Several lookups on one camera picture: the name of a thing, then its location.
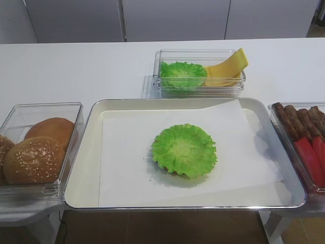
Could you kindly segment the clear lettuce cheese container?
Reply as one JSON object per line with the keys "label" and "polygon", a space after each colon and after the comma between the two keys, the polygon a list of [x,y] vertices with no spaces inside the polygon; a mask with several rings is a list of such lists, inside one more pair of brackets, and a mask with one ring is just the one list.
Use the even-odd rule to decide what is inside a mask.
{"label": "clear lettuce cheese container", "polygon": [[207,66],[220,64],[228,59],[236,50],[233,49],[161,49],[155,53],[153,75],[151,79],[152,91],[160,98],[194,98],[194,97],[237,97],[244,89],[246,75],[241,72],[239,83],[231,87],[199,86],[195,89],[171,89],[161,86],[159,67],[161,62],[188,62]]}

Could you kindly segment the flat yellow cheese slice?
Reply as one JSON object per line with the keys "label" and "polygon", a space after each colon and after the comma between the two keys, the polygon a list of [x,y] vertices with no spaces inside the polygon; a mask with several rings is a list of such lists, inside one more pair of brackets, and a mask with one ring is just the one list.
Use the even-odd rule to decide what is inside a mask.
{"label": "flat yellow cheese slice", "polygon": [[210,72],[207,73],[207,80],[204,82],[203,86],[207,87],[231,87],[239,83],[241,79],[241,73],[230,78],[217,78],[213,77]]}

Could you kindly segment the upright yellow cheese slice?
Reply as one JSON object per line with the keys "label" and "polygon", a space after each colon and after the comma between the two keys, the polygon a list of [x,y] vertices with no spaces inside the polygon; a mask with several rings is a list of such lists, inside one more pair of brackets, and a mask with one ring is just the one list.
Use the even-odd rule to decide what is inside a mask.
{"label": "upright yellow cheese slice", "polygon": [[236,78],[249,65],[243,48],[220,64],[207,66],[208,78]]}

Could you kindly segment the green lettuce leaf on tray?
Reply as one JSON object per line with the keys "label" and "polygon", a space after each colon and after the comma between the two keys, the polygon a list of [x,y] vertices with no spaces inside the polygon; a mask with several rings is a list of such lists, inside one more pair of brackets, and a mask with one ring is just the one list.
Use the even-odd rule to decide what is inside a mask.
{"label": "green lettuce leaf on tray", "polygon": [[191,124],[161,131],[151,145],[152,159],[163,169],[198,178],[210,173],[216,163],[216,143],[203,129]]}

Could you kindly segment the bun bottom under lettuce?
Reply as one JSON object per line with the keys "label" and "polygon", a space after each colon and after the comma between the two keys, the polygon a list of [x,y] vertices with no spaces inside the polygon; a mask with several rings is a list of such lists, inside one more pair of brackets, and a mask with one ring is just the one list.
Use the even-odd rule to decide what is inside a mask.
{"label": "bun bottom under lettuce", "polygon": [[170,174],[170,175],[173,175],[173,176],[178,176],[178,177],[182,177],[182,178],[188,178],[188,176],[187,176],[186,174],[184,174],[184,173],[178,173],[177,171],[173,171],[173,172],[171,172],[171,171],[168,170],[167,167],[164,167],[163,170],[164,170],[166,173],[168,173],[168,174]]}

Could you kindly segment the green lettuce in container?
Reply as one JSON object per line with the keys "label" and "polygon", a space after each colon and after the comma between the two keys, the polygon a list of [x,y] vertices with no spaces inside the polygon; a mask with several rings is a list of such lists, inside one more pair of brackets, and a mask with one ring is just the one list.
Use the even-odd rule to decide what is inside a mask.
{"label": "green lettuce in container", "polygon": [[188,62],[161,62],[159,67],[161,86],[171,89],[195,89],[208,78],[206,69]]}

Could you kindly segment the white parchment paper sheet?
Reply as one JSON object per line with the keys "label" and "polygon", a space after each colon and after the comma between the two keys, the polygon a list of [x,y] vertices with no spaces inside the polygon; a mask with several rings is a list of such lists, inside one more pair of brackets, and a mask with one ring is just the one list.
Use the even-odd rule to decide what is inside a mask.
{"label": "white parchment paper sheet", "polygon": [[[152,159],[155,137],[183,124],[200,127],[216,143],[214,169],[198,178],[170,175]],[[283,180],[238,100],[142,101],[105,112],[101,159],[101,207],[245,205],[245,190]]]}

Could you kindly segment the plain brown bun back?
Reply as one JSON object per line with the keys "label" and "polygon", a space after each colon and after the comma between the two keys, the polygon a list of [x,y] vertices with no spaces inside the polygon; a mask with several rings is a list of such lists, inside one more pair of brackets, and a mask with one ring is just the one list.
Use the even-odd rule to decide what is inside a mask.
{"label": "plain brown bun back", "polygon": [[53,117],[32,126],[24,139],[33,137],[50,137],[59,142],[64,150],[68,148],[74,129],[74,123],[66,118]]}

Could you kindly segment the white metal tray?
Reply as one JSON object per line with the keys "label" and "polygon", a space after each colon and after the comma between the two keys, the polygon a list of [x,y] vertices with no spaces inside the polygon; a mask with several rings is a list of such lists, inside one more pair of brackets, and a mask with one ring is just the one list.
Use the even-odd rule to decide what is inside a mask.
{"label": "white metal tray", "polygon": [[[260,139],[268,144],[275,165],[283,176],[283,180],[267,187],[245,190],[245,205],[235,206],[125,206],[101,207],[99,205],[103,114],[113,109],[126,110],[132,102],[140,107],[142,101],[157,100],[197,100],[203,104],[214,101],[221,104],[230,100],[238,100],[249,124]],[[195,98],[195,99],[128,99],[101,100],[95,103],[85,125],[83,137],[75,158],[71,175],[64,194],[68,206],[76,209],[261,209],[261,208],[296,208],[306,202],[305,190],[300,184],[291,161],[280,142],[264,105],[250,98]]]}

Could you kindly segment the brown meat patty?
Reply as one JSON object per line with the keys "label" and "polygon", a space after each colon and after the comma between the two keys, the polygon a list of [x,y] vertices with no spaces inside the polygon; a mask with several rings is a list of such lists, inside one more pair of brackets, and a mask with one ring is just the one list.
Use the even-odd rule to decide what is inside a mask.
{"label": "brown meat patty", "polygon": [[296,109],[293,105],[287,105],[284,107],[284,112],[291,121],[294,131],[290,131],[290,137],[295,142],[302,138],[306,138],[310,143],[312,142],[312,137],[308,129],[299,120]]}
{"label": "brown meat patty", "polygon": [[308,116],[318,130],[324,134],[324,113],[317,106],[313,106],[308,110]]}
{"label": "brown meat patty", "polygon": [[282,123],[283,127],[285,128],[288,136],[290,139],[295,142],[299,140],[299,135],[295,130],[291,120],[288,118],[284,111],[284,107],[281,103],[277,102],[272,105],[274,112],[276,113],[278,119]]}
{"label": "brown meat patty", "polygon": [[322,140],[324,140],[324,137],[322,136],[320,130],[316,127],[316,125],[309,118],[307,109],[299,109],[297,111],[297,115],[298,115],[300,122],[303,124],[303,126],[310,133],[312,139],[316,138],[316,137],[320,137]]}

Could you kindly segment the clear bun container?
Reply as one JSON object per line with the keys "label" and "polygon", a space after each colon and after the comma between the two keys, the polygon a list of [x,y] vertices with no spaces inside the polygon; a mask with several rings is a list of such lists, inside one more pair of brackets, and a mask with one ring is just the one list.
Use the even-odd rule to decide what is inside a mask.
{"label": "clear bun container", "polygon": [[18,104],[1,126],[1,202],[61,199],[84,126],[80,102]]}

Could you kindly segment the sesame bun top front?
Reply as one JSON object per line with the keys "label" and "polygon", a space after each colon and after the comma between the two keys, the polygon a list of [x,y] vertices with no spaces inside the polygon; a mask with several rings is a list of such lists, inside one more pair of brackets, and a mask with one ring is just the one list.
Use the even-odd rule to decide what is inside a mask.
{"label": "sesame bun top front", "polygon": [[3,164],[5,179],[10,184],[53,183],[60,174],[65,150],[55,139],[33,137],[14,145]]}

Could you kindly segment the clear patty tomato container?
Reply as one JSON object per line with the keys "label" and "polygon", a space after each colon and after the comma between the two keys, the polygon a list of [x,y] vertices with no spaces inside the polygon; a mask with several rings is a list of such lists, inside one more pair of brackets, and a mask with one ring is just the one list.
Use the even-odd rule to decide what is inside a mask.
{"label": "clear patty tomato container", "polygon": [[324,204],[324,188],[318,187],[314,184],[311,179],[308,170],[305,168],[303,161],[297,153],[294,141],[291,135],[287,133],[285,126],[277,116],[277,112],[274,111],[273,105],[269,105],[270,118],[272,124],[278,134],[278,137],[286,150],[286,153],[291,161],[292,168],[295,170],[297,177],[299,178],[300,184],[305,190],[307,196],[306,202],[313,204]]}

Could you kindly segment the red tomato slice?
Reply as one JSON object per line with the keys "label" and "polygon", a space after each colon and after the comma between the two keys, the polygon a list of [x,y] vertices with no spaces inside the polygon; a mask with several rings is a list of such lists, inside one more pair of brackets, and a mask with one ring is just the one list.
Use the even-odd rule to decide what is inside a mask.
{"label": "red tomato slice", "polygon": [[321,137],[315,137],[313,139],[312,146],[318,157],[320,167],[324,171],[324,141]]}
{"label": "red tomato slice", "polygon": [[307,138],[294,142],[295,149],[300,156],[312,182],[320,188],[324,187],[324,175],[316,152]]}

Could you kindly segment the sesame bun at left edge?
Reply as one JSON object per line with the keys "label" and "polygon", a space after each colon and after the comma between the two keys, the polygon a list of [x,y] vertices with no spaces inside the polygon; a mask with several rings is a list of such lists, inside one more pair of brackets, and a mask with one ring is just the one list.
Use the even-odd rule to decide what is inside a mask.
{"label": "sesame bun at left edge", "polygon": [[0,182],[1,185],[5,184],[5,176],[3,173],[3,165],[4,165],[4,159],[8,153],[8,151],[15,145],[14,142],[12,142],[10,139],[7,137],[1,135],[0,139]]}

